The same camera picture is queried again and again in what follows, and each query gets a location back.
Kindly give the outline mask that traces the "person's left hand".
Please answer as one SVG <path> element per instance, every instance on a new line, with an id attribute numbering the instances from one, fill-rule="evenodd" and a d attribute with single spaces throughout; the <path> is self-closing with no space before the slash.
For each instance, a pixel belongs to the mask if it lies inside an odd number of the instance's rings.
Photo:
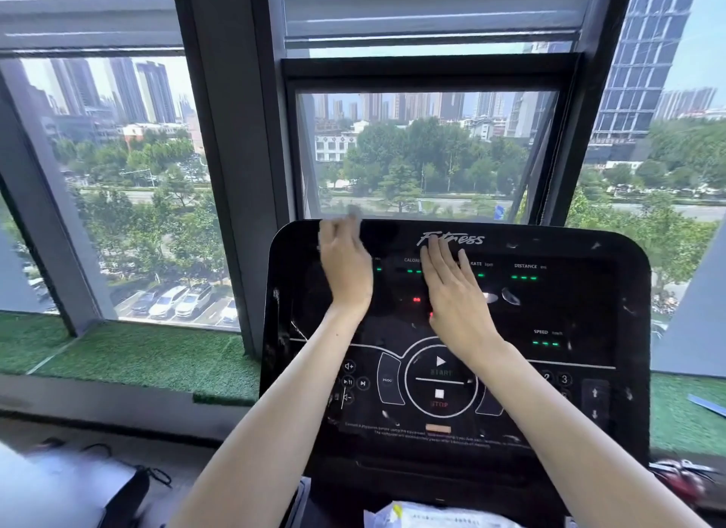
<path id="1" fill-rule="evenodd" d="M 336 250 L 325 257 L 320 255 L 320 260 L 332 293 L 332 304 L 361 320 L 368 311 L 374 287 L 368 250 L 365 248 L 363 254 Z"/>

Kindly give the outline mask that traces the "person's right hand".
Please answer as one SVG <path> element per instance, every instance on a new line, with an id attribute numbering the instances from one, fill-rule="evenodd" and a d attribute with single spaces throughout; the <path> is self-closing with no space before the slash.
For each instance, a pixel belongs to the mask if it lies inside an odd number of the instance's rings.
<path id="1" fill-rule="evenodd" d="M 420 259 L 431 259 L 440 276 L 438 309 L 432 309 L 431 327 L 457 358 L 468 368 L 476 366 L 503 349 L 484 292 L 463 249 L 455 258 L 462 278 L 451 276 L 442 258 L 442 239 L 432 234 L 420 249 Z"/>

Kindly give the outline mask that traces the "person's right forearm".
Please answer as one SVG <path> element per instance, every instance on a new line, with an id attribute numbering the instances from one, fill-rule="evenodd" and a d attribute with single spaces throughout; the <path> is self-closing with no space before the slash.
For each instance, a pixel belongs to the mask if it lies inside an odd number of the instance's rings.
<path id="1" fill-rule="evenodd" d="M 579 528 L 710 528 L 502 339 L 457 355 L 503 405 Z"/>

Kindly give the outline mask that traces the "person's left forearm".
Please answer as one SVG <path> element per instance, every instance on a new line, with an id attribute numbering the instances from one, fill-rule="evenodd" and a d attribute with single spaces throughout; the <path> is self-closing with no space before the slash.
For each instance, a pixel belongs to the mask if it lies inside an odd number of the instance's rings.
<path id="1" fill-rule="evenodd" d="M 367 310 L 360 302 L 333 302 L 312 337 L 224 440 L 166 528 L 279 528 Z"/>

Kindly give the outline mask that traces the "black treadmill console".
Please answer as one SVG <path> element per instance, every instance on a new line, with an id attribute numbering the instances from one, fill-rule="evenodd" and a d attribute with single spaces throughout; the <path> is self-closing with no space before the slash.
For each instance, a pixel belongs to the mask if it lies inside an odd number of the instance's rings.
<path id="1" fill-rule="evenodd" d="M 500 335 L 640 463 L 648 461 L 649 263 L 619 234 L 369 219 L 374 292 L 340 366 L 280 528 L 362 528 L 391 501 L 570 524 L 540 461 L 480 379 L 435 335 L 420 248 L 465 250 Z"/>

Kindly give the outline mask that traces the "dark window pillar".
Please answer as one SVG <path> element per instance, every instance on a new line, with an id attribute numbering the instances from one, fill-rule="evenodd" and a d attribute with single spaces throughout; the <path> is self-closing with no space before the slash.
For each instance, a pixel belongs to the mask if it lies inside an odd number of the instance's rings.
<path id="1" fill-rule="evenodd" d="M 268 252 L 295 219 L 283 0 L 174 0 L 242 344 L 261 358 Z"/>

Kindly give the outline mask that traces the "black hinged window sash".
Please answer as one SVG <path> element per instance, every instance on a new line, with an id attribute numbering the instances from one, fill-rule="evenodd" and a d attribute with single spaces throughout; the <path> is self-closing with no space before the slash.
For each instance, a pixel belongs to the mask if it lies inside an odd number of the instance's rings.
<path id="1" fill-rule="evenodd" d="M 552 92 L 550 116 L 535 140 L 521 184 L 510 210 L 510 223 L 527 193 L 528 224 L 539 224 L 547 188 L 555 169 L 570 99 L 583 55 L 486 54 L 462 56 L 378 56 L 284 59 L 287 126 L 292 158 L 292 220 L 320 219 L 320 202 L 313 196 L 313 160 L 301 145 L 312 137 L 301 120 L 298 96 L 326 92 Z"/>

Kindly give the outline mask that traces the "white plastic packet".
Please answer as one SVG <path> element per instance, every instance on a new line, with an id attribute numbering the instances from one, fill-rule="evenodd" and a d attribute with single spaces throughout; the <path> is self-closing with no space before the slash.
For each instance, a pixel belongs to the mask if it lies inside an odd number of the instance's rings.
<path id="1" fill-rule="evenodd" d="M 364 528 L 523 528 L 489 512 L 394 501 L 377 512 L 364 511 Z"/>

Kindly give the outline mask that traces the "green artificial grass mat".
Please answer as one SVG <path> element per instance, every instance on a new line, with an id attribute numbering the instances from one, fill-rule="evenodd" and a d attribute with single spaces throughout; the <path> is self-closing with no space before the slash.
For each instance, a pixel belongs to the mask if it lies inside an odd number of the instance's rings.
<path id="1" fill-rule="evenodd" d="M 201 404 L 247 407 L 261 366 L 239 332 L 104 321 L 72 337 L 56 314 L 0 311 L 0 374 L 161 388 Z"/>
<path id="2" fill-rule="evenodd" d="M 726 409 L 726 377 L 651 373 L 650 447 L 726 457 L 726 417 L 690 396 Z"/>

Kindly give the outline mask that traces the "grey window blind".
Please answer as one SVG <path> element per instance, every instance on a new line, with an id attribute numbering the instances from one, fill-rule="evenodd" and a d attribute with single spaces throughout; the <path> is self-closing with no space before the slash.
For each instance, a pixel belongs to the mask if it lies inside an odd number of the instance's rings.
<path id="1" fill-rule="evenodd" d="M 282 0 L 288 49 L 572 40 L 593 0 Z"/>
<path id="2" fill-rule="evenodd" d="M 0 0 L 0 51 L 182 48 L 174 0 Z"/>

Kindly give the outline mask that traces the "grey slanted window beam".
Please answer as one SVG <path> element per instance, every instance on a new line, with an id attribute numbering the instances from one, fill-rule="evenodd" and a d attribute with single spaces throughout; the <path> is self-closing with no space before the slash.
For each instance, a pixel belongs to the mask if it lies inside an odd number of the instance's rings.
<path id="1" fill-rule="evenodd" d="M 658 373 L 726 378 L 726 214 L 652 348 L 650 367 Z"/>
<path id="2" fill-rule="evenodd" d="M 117 314 L 30 87 L 19 59 L 0 59 L 0 194 L 60 318 L 80 337 Z"/>

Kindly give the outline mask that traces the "blue flat strip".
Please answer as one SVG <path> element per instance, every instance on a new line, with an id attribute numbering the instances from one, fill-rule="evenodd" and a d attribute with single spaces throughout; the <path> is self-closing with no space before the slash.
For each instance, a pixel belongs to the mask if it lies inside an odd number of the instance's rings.
<path id="1" fill-rule="evenodd" d="M 687 396 L 687 399 L 692 404 L 695 404 L 705 410 L 708 410 L 711 413 L 714 413 L 714 414 L 719 415 L 720 417 L 726 419 L 726 406 L 716 404 L 715 402 L 711 402 L 707 399 L 701 398 L 701 397 L 693 395 L 693 394 L 689 394 Z"/>

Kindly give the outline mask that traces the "red and white object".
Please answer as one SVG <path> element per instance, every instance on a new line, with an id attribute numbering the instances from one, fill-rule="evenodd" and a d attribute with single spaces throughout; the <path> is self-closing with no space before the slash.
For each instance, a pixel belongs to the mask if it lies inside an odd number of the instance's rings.
<path id="1" fill-rule="evenodd" d="M 698 509 L 721 472 L 688 459 L 662 458 L 648 465 L 649 471 L 681 501 Z"/>

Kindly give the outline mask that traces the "black pouch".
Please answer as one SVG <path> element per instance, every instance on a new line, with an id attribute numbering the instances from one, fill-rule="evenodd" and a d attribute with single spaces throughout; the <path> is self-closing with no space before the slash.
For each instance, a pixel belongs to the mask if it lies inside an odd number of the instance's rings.
<path id="1" fill-rule="evenodd" d="M 105 467 L 96 483 L 104 505 L 97 528 L 140 528 L 140 509 L 149 489 L 150 476 L 144 468 L 116 464 Z"/>

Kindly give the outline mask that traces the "white paper sheet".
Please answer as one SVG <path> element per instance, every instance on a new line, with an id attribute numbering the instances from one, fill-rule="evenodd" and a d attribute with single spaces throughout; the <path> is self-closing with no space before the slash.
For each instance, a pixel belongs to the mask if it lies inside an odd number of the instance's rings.
<path id="1" fill-rule="evenodd" d="M 97 528 L 97 478 L 124 465 L 60 448 L 22 455 L 0 441 L 0 528 Z"/>

